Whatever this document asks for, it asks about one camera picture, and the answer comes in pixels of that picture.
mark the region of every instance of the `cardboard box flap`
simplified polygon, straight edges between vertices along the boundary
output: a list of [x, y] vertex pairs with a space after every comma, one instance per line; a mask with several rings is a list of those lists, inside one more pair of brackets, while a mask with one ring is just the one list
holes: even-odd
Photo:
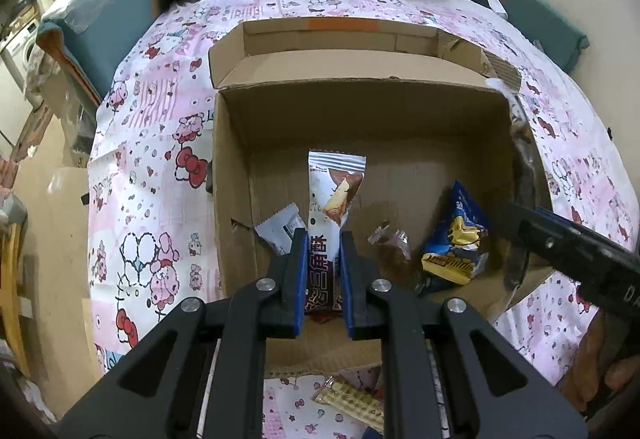
[[[492, 61], [504, 64], [501, 73]], [[482, 76], [506, 74], [510, 85], [514, 75], [519, 79], [510, 64], [490, 60], [480, 47], [437, 28], [362, 18], [243, 22], [210, 48], [209, 66], [216, 88], [336, 78], [398, 78], [487, 88]]]

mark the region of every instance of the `blue and yellow snack bag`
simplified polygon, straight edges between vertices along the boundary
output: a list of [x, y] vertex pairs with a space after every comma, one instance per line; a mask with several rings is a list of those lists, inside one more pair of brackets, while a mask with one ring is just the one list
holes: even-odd
[[424, 244], [422, 269], [455, 284], [468, 284], [484, 268], [488, 254], [481, 253], [480, 245], [487, 235], [484, 213], [456, 181], [442, 218]]

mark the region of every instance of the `brown and white snack package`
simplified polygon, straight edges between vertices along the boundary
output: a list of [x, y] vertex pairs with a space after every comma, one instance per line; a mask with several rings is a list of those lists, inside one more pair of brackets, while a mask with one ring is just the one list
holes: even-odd
[[340, 228], [364, 179], [367, 159], [358, 155], [309, 151], [310, 241], [305, 311], [342, 309]]
[[278, 213], [271, 215], [266, 221], [255, 226], [258, 236], [271, 246], [275, 254], [286, 255], [291, 251], [293, 232], [296, 228], [304, 228], [305, 223], [300, 217], [295, 202], [288, 204]]

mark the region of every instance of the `yellow checkered wrapper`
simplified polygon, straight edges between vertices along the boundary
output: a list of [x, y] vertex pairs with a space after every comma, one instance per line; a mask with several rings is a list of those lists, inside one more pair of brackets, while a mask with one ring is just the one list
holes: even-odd
[[385, 410], [382, 403], [364, 390], [351, 386], [341, 375], [330, 376], [314, 396], [314, 401], [331, 405], [381, 434], [384, 431]]

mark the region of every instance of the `white door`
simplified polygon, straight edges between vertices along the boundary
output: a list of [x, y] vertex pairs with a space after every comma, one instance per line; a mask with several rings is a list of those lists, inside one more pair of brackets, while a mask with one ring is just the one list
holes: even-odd
[[31, 114], [31, 103], [0, 60], [0, 131], [9, 143], [16, 145], [20, 132]]

